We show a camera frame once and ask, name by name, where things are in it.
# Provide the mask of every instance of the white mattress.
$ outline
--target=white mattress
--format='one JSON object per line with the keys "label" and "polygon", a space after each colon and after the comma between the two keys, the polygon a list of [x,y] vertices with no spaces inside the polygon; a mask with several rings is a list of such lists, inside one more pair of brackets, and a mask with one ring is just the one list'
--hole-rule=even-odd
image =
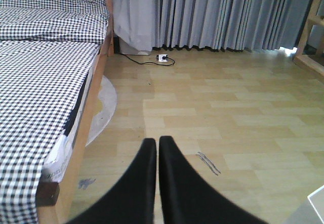
{"label": "white mattress", "polygon": [[90,82],[93,77],[94,61],[92,67],[89,70],[88,77],[86,78],[84,93],[82,95],[82,100],[77,111],[73,127],[68,136],[64,135],[64,130],[62,131],[62,134],[59,136],[51,152],[48,154],[46,160],[44,161],[40,182],[60,183],[64,177],[66,168],[72,156],[74,141],[78,131],[78,123],[83,113],[84,104],[90,87]]}

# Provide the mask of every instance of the black object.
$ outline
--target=black object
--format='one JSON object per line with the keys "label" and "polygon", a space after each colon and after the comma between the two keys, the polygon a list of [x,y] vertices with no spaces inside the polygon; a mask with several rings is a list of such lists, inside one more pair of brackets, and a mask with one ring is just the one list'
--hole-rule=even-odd
{"label": "black object", "polygon": [[144,139],[133,162],[97,203],[68,224],[152,224],[156,144]]}
{"label": "black object", "polygon": [[170,136],[159,139],[159,186],[165,224],[266,224],[203,180]]}

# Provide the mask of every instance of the white object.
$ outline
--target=white object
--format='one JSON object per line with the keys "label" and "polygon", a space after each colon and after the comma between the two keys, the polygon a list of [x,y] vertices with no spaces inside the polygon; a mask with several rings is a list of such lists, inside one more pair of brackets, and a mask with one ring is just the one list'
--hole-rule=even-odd
{"label": "white object", "polygon": [[307,196],[320,221],[324,224],[324,185]]}
{"label": "white object", "polygon": [[62,134],[44,162],[40,181],[61,182],[71,155],[72,141]]}
{"label": "white object", "polygon": [[168,55],[167,54],[159,54],[157,59],[159,62],[168,62]]}
{"label": "white object", "polygon": [[137,49],[128,45],[121,38],[119,38],[119,49],[124,55],[149,56],[151,54],[151,51],[138,51]]}

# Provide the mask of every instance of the gray curtain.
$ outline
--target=gray curtain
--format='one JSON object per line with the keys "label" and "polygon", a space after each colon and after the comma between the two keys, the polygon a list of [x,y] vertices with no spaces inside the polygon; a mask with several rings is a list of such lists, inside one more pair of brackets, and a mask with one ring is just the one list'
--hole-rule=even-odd
{"label": "gray curtain", "polygon": [[114,28],[130,46],[147,51],[163,45],[234,50],[292,48],[308,2],[145,0],[142,7],[136,6],[138,2],[129,2],[127,8],[116,11],[116,4],[118,8],[126,1],[114,0],[114,14],[118,14]]}

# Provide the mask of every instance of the wooden bed frame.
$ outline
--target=wooden bed frame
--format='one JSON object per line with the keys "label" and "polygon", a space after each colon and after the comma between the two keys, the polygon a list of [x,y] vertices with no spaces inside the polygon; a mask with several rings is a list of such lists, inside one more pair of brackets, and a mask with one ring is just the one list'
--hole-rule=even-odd
{"label": "wooden bed frame", "polygon": [[112,0],[107,0],[106,5],[110,12],[107,35],[95,61],[95,70],[82,117],[79,122],[76,122],[78,131],[69,165],[61,183],[40,183],[37,188],[36,205],[40,224],[66,223],[69,219],[77,177],[93,118],[93,105],[97,100],[107,56],[113,55]]}

